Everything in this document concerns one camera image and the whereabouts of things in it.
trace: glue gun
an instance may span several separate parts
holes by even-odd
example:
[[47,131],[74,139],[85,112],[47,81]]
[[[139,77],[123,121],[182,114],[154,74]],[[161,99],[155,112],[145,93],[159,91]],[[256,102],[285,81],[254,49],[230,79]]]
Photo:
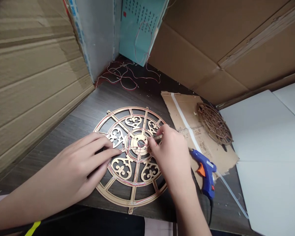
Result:
[[215,192],[212,173],[216,172],[216,165],[195,149],[189,148],[189,152],[193,159],[200,164],[197,172],[203,177],[202,192],[209,200],[213,200]]

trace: cardboard wall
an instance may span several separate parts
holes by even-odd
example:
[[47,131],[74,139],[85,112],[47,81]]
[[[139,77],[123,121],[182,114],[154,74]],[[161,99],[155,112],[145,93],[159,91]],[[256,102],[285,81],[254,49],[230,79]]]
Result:
[[216,105],[251,94],[295,72],[295,0],[177,0],[149,63]]
[[93,89],[61,0],[0,1],[0,176]]

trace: teal paper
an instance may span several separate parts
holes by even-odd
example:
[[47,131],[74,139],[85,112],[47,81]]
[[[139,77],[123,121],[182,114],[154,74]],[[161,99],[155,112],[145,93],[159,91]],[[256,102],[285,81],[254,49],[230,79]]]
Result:
[[120,54],[141,66],[146,64],[167,4],[168,0],[123,0],[119,43]]

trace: right hand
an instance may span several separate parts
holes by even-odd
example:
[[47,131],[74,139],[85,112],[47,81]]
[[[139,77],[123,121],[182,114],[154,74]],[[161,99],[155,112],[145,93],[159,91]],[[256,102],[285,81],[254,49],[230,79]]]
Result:
[[170,192],[177,194],[187,186],[194,186],[187,141],[182,134],[168,125],[161,126],[156,135],[162,133],[160,145],[152,137],[149,137],[148,141]]

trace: wire bundle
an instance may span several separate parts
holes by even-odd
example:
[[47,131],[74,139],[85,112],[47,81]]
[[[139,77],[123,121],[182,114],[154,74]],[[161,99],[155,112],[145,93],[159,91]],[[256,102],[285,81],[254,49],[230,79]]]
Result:
[[[141,29],[142,25],[144,25],[144,24],[146,24],[146,25],[148,26],[148,28],[149,28],[149,32],[151,33],[151,42],[150,42],[150,46],[149,46],[149,48],[148,48],[148,52],[146,52],[145,54],[143,54],[143,58],[142,58],[142,60],[141,60],[140,62],[138,62],[137,55],[136,55],[136,46],[135,46],[135,45],[136,45],[136,42],[137,42],[137,39],[138,39],[138,36],[139,36],[140,29]],[[151,45],[152,45],[152,31],[151,31],[151,28],[150,28],[148,22],[143,21],[143,22],[141,22],[140,27],[139,27],[139,30],[138,30],[138,33],[136,34],[136,37],[135,37],[135,39],[134,39],[134,55],[135,55],[135,58],[136,58],[137,64],[140,64],[140,63],[143,61],[145,55],[147,55],[147,59],[149,59],[149,51],[150,51]],[[111,67],[111,64],[113,64],[113,63],[118,63],[119,66],[116,67],[116,68],[115,68],[115,67]],[[126,63],[126,64],[125,64],[124,62],[120,62],[120,61],[110,62],[109,65],[108,65],[108,67],[107,67],[107,71],[104,72],[101,76],[99,76],[98,79],[102,78],[102,79],[104,79],[104,80],[110,82],[111,84],[116,84],[116,83],[120,82],[121,86],[122,86],[125,90],[127,90],[127,91],[133,91],[133,90],[135,90],[136,88],[139,87],[138,84],[134,81],[134,79],[153,79],[153,80],[155,80],[155,81],[158,82],[158,83],[161,82],[161,75],[158,74],[158,73],[156,73],[155,71],[149,70],[149,69],[148,69],[148,64],[147,64],[147,63],[146,63],[146,66],[145,66],[146,70],[155,73],[155,74],[158,76],[158,79],[153,78],[153,77],[136,77],[136,76],[134,76],[133,71],[128,67],[128,65],[133,66],[133,65],[135,65],[135,62],[132,62],[132,63]],[[120,72],[120,69],[122,69],[122,68],[126,68],[126,71],[125,71],[124,73],[121,73],[121,72]],[[126,74],[127,74],[129,71],[132,73],[132,76],[133,76],[133,77],[126,76]],[[116,76],[117,76],[117,77],[116,77],[117,80],[115,80],[115,81],[111,81],[111,80],[110,80],[109,78],[107,78],[106,76],[103,76],[103,75],[105,75],[105,74],[113,74],[113,75],[116,75]],[[122,84],[122,79],[123,79],[123,78],[129,78],[129,79],[131,79],[131,80],[133,81],[133,83],[135,84],[135,87],[134,87],[134,88],[130,88],[130,89],[129,89],[129,88],[126,88],[126,87]]]

